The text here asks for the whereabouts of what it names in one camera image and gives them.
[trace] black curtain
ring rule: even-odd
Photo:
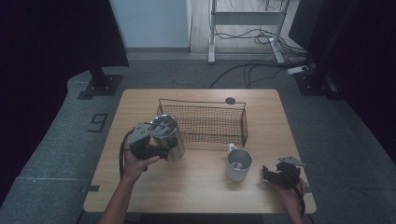
[[[0,3],[2,202],[56,117],[67,80],[128,66],[108,0]]]

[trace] metal wire basket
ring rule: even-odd
[[[159,99],[157,115],[175,117],[184,142],[245,146],[248,140],[246,103],[192,102]]]

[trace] metal cup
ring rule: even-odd
[[[234,181],[245,179],[252,163],[250,153],[242,148],[237,148],[234,144],[229,144],[227,151],[226,175]]]
[[[176,119],[170,115],[162,114],[155,117],[151,123],[151,136],[159,146],[169,147],[177,142],[177,145],[169,150],[166,160],[180,160],[184,155],[184,144]]]

